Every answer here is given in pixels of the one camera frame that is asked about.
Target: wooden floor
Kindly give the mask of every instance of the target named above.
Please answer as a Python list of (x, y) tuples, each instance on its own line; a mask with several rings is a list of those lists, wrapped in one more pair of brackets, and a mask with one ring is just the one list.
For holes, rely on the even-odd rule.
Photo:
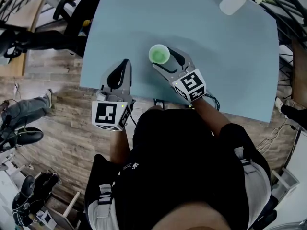
[[(44, 138), (38, 143), (18, 148), (14, 162), (19, 166), (31, 164), (34, 167), (34, 170), (24, 169), (26, 174), (36, 175), (47, 169), (56, 171), (63, 183), (54, 188), (54, 194), (69, 202), (80, 191), (80, 207), (94, 155), (101, 153), (108, 158), (110, 143), (109, 132), (91, 124), (91, 101), (95, 100), (95, 90), (79, 87), (81, 68), (82, 59), (65, 50), (30, 51), (23, 78), (0, 78), (0, 101), (19, 99), (18, 94), (13, 96), (14, 81), (20, 85), (22, 99), (42, 96), (46, 89), (52, 89), (54, 94), (50, 113), (31, 124), (43, 130)], [(282, 88), (277, 93), (285, 96), (288, 91)], [(132, 113), (135, 120), (153, 105), (152, 100), (137, 97), (136, 100)], [(167, 108), (178, 107), (180, 106), (167, 104)], [(276, 108), (269, 124), (234, 115), (226, 116), (232, 122), (242, 125), (255, 145), (286, 121)], [(291, 120), (286, 123), (297, 127)], [(130, 148), (133, 131), (134, 124), (129, 118), (127, 133)], [(266, 152), (264, 157), (272, 169), (279, 169), (285, 163), (295, 135), (296, 131), (284, 126), (270, 149), (266, 152), (267, 146), (261, 151)]]

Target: white vase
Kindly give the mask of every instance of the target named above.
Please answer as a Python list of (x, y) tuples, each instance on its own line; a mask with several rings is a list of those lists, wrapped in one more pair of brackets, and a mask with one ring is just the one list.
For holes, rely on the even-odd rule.
[(220, 9), (227, 15), (232, 15), (240, 9), (247, 0), (223, 0), (220, 3)]

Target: light blue table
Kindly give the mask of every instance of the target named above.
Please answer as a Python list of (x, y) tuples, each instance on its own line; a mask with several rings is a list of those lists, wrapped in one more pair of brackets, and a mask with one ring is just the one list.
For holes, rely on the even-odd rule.
[(101, 0), (80, 85), (98, 89), (101, 75), (128, 58), (132, 95), (185, 103), (148, 60), (150, 47), (164, 44), (190, 54), (222, 112), (269, 122), (279, 66), (276, 22), (251, 1), (227, 16), (221, 1)]

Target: white marker cube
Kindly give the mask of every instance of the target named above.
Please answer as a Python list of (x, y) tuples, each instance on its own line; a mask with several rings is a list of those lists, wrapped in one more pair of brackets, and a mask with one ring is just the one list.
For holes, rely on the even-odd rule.
[(189, 72), (172, 84), (175, 91), (190, 103), (207, 93), (206, 82), (198, 69)]
[(92, 124), (107, 130), (123, 130), (131, 109), (127, 102), (92, 102)]

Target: green cup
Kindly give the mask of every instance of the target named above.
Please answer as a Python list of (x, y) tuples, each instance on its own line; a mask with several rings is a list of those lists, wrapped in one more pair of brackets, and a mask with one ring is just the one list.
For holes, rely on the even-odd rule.
[(156, 44), (149, 50), (148, 57), (152, 63), (165, 64), (169, 60), (169, 50), (165, 45)]

